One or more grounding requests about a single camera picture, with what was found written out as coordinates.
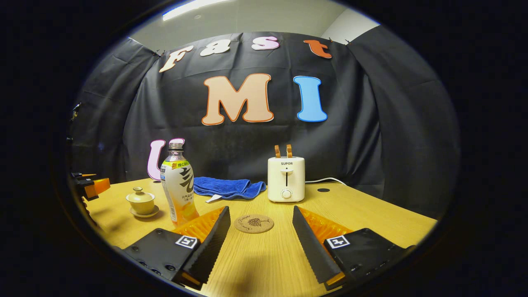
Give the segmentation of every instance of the blue letter i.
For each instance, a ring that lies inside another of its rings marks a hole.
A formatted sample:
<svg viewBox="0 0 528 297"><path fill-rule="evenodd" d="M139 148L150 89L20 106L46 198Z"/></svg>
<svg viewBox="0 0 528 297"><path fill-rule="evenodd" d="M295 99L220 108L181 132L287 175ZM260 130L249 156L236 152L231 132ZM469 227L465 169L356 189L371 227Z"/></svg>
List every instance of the blue letter i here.
<svg viewBox="0 0 528 297"><path fill-rule="evenodd" d="M319 85L321 80L310 76L296 76L294 82L300 88L300 100L303 108L297 117L304 122L322 122L328 118L321 108Z"/></svg>

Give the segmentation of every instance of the letter m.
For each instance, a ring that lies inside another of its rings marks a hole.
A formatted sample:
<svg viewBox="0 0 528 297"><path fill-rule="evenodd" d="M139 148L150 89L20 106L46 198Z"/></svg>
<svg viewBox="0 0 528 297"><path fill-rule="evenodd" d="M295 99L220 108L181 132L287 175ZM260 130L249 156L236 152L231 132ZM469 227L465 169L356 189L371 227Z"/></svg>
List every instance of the letter m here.
<svg viewBox="0 0 528 297"><path fill-rule="evenodd" d="M224 122L224 116L220 114L220 104L232 122L238 119L244 103L247 103L247 111L242 118L246 122L271 121L273 113L268 107L268 82L270 80L271 76L265 73L251 74L246 77L237 91L225 76L206 79L203 84L209 88L209 97L207 115L202 118L202 124L209 126Z"/></svg>

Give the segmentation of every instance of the white toaster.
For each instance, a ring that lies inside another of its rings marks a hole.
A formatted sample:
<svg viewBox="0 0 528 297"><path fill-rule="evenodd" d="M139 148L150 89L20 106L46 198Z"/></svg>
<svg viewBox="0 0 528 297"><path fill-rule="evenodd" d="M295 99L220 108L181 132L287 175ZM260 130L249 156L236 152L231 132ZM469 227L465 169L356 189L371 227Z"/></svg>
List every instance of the white toaster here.
<svg viewBox="0 0 528 297"><path fill-rule="evenodd" d="M268 159L268 198L274 202L297 202L304 199L304 158Z"/></svg>

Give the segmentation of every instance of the white cable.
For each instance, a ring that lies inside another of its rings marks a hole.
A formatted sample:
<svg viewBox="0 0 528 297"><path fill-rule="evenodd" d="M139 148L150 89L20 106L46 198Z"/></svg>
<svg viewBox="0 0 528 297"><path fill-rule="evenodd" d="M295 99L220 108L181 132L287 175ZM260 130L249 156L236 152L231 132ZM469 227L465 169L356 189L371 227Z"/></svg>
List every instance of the white cable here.
<svg viewBox="0 0 528 297"><path fill-rule="evenodd" d="M344 182L338 180L338 179L334 179L334 178L323 178L323 179L320 179L320 180L312 180L312 181L305 181L304 183L311 183L311 182L318 182L318 181L324 181L324 180L335 180L335 181L338 181L344 185L346 185Z"/></svg>

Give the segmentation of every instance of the blue towel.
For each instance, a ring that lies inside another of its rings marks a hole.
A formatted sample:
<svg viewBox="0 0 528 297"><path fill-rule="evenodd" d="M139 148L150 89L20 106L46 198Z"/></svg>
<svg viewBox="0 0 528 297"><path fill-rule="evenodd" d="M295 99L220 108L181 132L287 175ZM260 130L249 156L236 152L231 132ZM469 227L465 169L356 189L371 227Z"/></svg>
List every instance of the blue towel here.
<svg viewBox="0 0 528 297"><path fill-rule="evenodd" d="M214 178L194 178L194 192L198 195L222 196L223 199L244 198L251 200L266 189L263 181L251 183L250 180L219 180Z"/></svg>

